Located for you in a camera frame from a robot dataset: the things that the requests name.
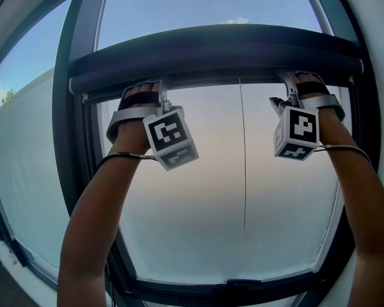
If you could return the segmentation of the person's right hand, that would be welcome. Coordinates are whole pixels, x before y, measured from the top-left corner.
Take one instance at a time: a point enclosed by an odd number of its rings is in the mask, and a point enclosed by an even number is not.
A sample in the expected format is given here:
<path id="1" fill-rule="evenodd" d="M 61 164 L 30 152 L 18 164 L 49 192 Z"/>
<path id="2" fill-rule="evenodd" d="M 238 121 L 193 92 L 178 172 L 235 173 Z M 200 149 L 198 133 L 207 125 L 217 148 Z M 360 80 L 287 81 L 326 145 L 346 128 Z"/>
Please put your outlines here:
<path id="1" fill-rule="evenodd" d="M 308 82 L 321 83 L 320 78 L 311 73 L 298 72 L 291 74 L 291 77 L 296 85 Z"/>

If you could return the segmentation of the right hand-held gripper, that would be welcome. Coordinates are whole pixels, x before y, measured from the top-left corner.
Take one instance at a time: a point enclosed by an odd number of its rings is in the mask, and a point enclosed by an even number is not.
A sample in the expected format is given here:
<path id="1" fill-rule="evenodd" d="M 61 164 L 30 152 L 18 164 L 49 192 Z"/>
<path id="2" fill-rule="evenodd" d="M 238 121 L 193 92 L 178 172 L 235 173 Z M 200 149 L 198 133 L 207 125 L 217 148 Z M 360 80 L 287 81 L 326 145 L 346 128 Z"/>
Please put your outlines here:
<path id="1" fill-rule="evenodd" d="M 302 85 L 302 88 L 317 93 L 317 96 L 301 98 L 293 76 L 299 72 L 278 72 L 277 76 L 285 84 L 287 98 L 269 99 L 279 117 L 273 133 L 274 155 L 285 159 L 304 161 L 319 147 L 319 110 L 332 108 L 339 120 L 345 112 L 337 97 L 328 92 L 322 79 Z"/>

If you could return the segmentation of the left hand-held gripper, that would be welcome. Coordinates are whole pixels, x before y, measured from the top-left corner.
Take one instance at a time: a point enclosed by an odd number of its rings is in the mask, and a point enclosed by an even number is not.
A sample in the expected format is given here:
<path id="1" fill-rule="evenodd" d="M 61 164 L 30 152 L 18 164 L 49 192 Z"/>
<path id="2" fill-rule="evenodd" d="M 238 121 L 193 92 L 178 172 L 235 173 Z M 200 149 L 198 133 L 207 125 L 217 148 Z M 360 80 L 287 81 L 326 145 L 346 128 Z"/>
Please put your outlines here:
<path id="1" fill-rule="evenodd" d="M 138 93 L 125 98 L 128 89 L 144 82 L 159 82 L 159 92 Z M 118 110 L 113 113 L 106 131 L 109 142 L 116 141 L 120 125 L 135 121 L 143 122 L 152 155 L 118 152 L 118 156 L 157 161 L 166 171 L 199 158 L 185 121 L 184 109 L 173 105 L 168 99 L 167 87 L 162 79 L 143 81 L 125 88 Z"/>

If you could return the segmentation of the person's left hand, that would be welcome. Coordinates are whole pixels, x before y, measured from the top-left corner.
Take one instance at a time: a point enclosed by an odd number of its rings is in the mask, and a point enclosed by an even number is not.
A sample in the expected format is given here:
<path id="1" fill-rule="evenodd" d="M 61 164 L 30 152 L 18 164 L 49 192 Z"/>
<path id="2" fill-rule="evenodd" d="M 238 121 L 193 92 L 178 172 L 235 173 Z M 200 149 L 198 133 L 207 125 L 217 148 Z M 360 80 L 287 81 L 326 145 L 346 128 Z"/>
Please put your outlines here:
<path id="1" fill-rule="evenodd" d="M 144 82 L 141 84 L 137 84 L 126 91 L 125 98 L 138 93 L 159 92 L 159 88 L 159 82 Z"/>

